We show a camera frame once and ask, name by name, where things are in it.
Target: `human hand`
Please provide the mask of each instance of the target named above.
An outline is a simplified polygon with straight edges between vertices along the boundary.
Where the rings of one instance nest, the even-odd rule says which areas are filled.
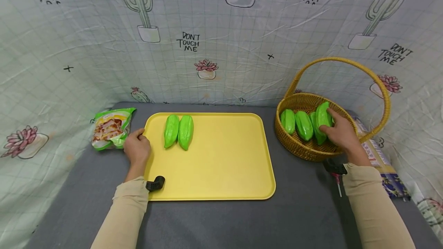
[[[333,120],[335,121],[335,125],[334,127],[321,125],[319,130],[325,133],[330,141],[341,147],[344,151],[361,147],[360,141],[358,140],[358,137],[349,121],[331,108],[327,109],[327,112],[329,112],[332,116]]]
[[[123,144],[123,150],[131,165],[146,165],[149,155],[151,154],[151,143],[145,136],[143,136],[144,131],[145,129],[140,128],[130,133]]]

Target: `woven basket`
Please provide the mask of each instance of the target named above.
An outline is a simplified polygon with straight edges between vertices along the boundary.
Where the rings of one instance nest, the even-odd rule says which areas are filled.
[[[330,101],[327,98],[324,98],[320,95],[310,94],[310,93],[296,93],[295,89],[297,88],[298,81],[300,81],[300,78],[302,74],[306,71],[307,68],[309,68],[312,65],[315,65],[316,63],[324,62],[324,61],[338,61],[342,63],[347,63],[350,65],[355,66],[356,68],[361,69],[362,71],[366,72],[373,80],[374,82],[379,86],[380,91],[383,95],[383,100],[385,101],[385,109],[383,112],[383,117],[377,127],[375,127],[371,132],[367,133],[365,136],[362,136],[360,138],[360,143],[363,143],[365,141],[368,141],[370,138],[372,138],[376,133],[378,133],[383,126],[385,126],[386,122],[388,121],[390,110],[391,110],[391,100],[390,96],[388,94],[387,89],[385,88],[385,85],[382,83],[382,81],[379,79],[379,77],[374,74],[370,69],[366,68],[365,66],[345,59],[345,58],[339,58],[339,57],[327,57],[327,58],[321,58],[318,60],[315,60],[311,63],[308,63],[302,70],[300,70],[297,75],[295,76],[294,80],[292,80],[291,86],[289,87],[288,91],[285,94],[285,97],[277,106],[277,113],[276,113],[276,120],[275,120],[275,130],[277,138],[280,140],[280,142],[283,144],[283,146],[289,150],[292,154],[295,156],[306,159],[307,161],[314,161],[314,162],[321,162],[326,158],[331,158],[333,156],[337,156],[341,154],[340,148],[338,148],[336,145],[334,145],[332,142],[327,140],[322,145],[317,145],[317,141],[312,138],[310,141],[304,141],[303,139],[300,139],[298,136],[297,131],[294,132],[294,134],[289,135],[285,129],[283,128],[281,122],[280,122],[280,115],[285,109],[291,109],[294,112],[297,112],[299,110],[305,111],[306,113],[311,113],[317,109],[317,106],[325,101],[329,101],[329,106],[334,111],[338,112],[341,116],[345,117],[353,126],[355,132],[356,132],[356,126],[354,124],[354,121],[352,117],[347,113],[344,109],[342,109],[340,106],[335,104],[334,102]]]

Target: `gray mat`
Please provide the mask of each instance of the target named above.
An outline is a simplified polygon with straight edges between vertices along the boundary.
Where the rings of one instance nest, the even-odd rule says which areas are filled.
[[[256,113],[265,124],[277,184],[265,201],[151,202],[137,248],[361,248],[349,201],[338,196],[331,176],[277,140],[275,108],[117,103],[114,109],[132,106],[132,129],[157,112]],[[88,145],[26,248],[90,248],[128,167],[123,151]],[[417,249],[442,248],[414,203],[394,204]]]

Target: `pink flower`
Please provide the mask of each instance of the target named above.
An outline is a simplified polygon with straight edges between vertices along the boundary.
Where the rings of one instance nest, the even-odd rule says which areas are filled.
[[[400,93],[400,90],[403,88],[402,86],[400,86],[400,83],[398,82],[397,77],[389,76],[386,74],[385,74],[385,76],[381,76],[381,75],[377,75],[377,76],[380,78],[380,80],[383,82],[385,87],[390,92]]]
[[[430,204],[433,205],[438,211],[440,211],[441,213],[443,213],[443,205],[440,204],[437,200],[428,198],[426,199],[426,201]]]
[[[9,135],[6,140],[8,143],[3,147],[9,149],[8,152],[3,153],[0,158],[11,155],[12,158],[18,156],[23,152],[27,145],[32,144],[37,136],[37,126],[31,128],[29,125],[17,133]]]
[[[206,71],[215,71],[218,69],[218,66],[216,63],[211,62],[208,59],[204,59],[201,61],[198,61],[198,63],[194,64],[197,67],[198,71],[206,70]]]

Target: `snack bag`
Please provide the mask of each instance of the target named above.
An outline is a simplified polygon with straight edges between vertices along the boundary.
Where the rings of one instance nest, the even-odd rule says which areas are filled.
[[[92,146],[97,150],[122,149],[129,133],[129,123],[135,108],[110,110],[95,115]]]

